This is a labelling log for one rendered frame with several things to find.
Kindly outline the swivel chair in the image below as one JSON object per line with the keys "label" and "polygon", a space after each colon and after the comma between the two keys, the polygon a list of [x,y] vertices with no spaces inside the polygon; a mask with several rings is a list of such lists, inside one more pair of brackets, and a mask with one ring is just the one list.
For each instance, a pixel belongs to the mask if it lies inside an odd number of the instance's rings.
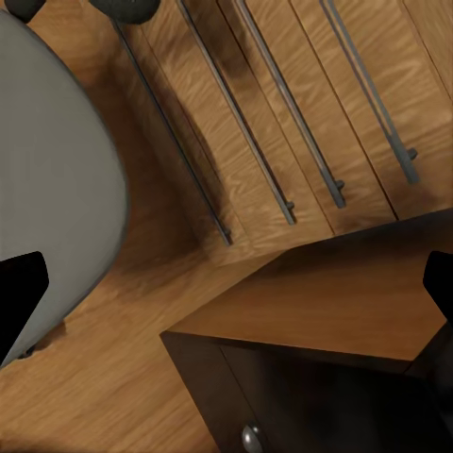
{"label": "swivel chair", "polygon": [[[116,21],[148,23],[160,0],[87,0]],[[120,150],[59,55],[26,24],[47,0],[0,8],[0,261],[41,251],[49,288],[0,364],[91,294],[119,257],[131,198]]]}

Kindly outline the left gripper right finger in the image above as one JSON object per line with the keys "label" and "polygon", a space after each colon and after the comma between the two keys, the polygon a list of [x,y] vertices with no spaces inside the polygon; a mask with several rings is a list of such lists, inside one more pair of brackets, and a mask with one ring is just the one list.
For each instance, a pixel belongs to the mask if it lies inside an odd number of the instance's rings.
{"label": "left gripper right finger", "polygon": [[423,283],[453,327],[453,255],[432,251],[428,257]]}

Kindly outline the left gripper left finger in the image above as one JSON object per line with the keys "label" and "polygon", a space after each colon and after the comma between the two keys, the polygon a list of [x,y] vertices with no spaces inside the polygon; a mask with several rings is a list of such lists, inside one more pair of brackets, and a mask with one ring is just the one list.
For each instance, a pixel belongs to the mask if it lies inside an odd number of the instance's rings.
{"label": "left gripper left finger", "polygon": [[41,251],[0,261],[0,364],[48,288]]}

